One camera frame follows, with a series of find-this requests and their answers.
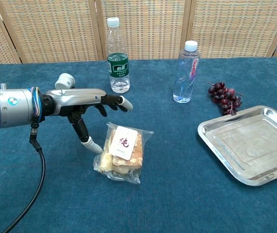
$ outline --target table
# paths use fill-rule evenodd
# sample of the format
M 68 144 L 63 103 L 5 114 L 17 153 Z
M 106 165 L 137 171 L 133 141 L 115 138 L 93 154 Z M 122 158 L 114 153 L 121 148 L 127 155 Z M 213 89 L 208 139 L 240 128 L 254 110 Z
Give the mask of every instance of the table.
M 131 87 L 124 96 L 133 112 L 106 108 L 84 115 L 93 140 L 104 144 L 107 126 L 154 131 L 145 147 L 141 185 L 111 181 L 93 170 L 95 154 L 80 144 L 65 117 L 47 117 L 38 141 L 46 157 L 42 191 L 12 232 L 277 232 L 277 179 L 251 187 L 236 180 L 204 144 L 198 125 L 221 115 L 208 82 L 224 81 L 244 93 L 242 109 L 277 109 L 277 58 L 202 59 L 193 97 L 173 101 L 176 60 L 130 61 Z M 77 88 L 113 94 L 107 63 L 0 65 L 9 88 L 53 89 L 67 72 Z M 0 231 L 32 198 L 40 159 L 28 143 L 30 126 L 0 130 Z

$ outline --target black cable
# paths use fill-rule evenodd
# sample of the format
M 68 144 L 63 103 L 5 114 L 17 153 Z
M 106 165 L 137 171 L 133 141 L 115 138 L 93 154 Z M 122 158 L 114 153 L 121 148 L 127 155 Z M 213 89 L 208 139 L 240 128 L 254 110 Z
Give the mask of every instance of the black cable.
M 39 153 L 39 156 L 40 156 L 40 159 L 41 159 L 41 179 L 40 179 L 40 183 L 38 185 L 37 191 L 35 192 L 35 195 L 31 199 L 30 203 L 22 211 L 22 213 L 14 220 L 14 222 L 11 223 L 11 225 L 6 230 L 3 231 L 3 233 L 10 232 L 15 227 L 15 225 L 17 225 L 18 222 L 20 222 L 20 220 L 24 217 L 24 215 L 26 215 L 26 213 L 29 211 L 31 206 L 34 204 L 34 202 L 36 201 L 36 199 L 37 199 L 37 197 L 38 197 L 38 195 L 40 193 L 40 190 L 42 188 L 43 182 L 45 180 L 46 161 L 45 161 L 45 156 L 43 155 L 42 149 L 39 148 L 37 150 L 37 152 Z

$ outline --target white fingertip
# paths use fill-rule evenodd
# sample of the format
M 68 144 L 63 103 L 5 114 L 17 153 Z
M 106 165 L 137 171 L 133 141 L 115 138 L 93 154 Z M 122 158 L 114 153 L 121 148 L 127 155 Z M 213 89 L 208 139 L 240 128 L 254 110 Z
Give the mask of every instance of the white fingertip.
M 122 102 L 119 103 L 118 105 L 123 106 L 123 107 L 125 107 L 125 108 L 128 109 L 128 110 L 132 110 L 132 109 L 133 109 L 133 105 L 131 104 L 131 102 L 128 101 L 128 100 L 127 100 L 125 97 L 123 97 L 123 96 L 120 96 L 120 97 L 122 98 Z
M 85 146 L 85 148 L 87 148 L 88 150 L 97 153 L 97 154 L 101 154 L 103 153 L 103 149 L 96 144 L 95 142 L 93 142 L 92 138 L 89 136 L 89 139 L 87 142 L 81 142 L 82 145 Z

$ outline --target bottle cap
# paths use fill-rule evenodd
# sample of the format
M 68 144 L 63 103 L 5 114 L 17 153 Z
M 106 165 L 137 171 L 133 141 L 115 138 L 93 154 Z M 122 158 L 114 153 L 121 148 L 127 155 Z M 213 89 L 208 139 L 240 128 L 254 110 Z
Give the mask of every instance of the bottle cap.
M 119 27 L 119 18 L 118 17 L 108 18 L 107 24 L 108 24 L 109 28 Z
M 188 40 L 185 42 L 185 50 L 189 52 L 195 52 L 197 50 L 198 43 L 194 40 Z
M 62 90 L 62 89 L 71 89 L 74 87 L 76 81 L 73 76 L 67 73 L 63 73 L 59 76 L 59 79 L 55 83 L 55 88 L 57 90 Z

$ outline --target stainless steel tray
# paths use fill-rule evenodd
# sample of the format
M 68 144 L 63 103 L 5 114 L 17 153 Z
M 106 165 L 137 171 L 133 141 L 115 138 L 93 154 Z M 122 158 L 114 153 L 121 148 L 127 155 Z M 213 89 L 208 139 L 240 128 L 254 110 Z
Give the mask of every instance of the stainless steel tray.
M 277 178 L 277 111 L 255 106 L 201 123 L 198 133 L 242 183 L 262 185 Z

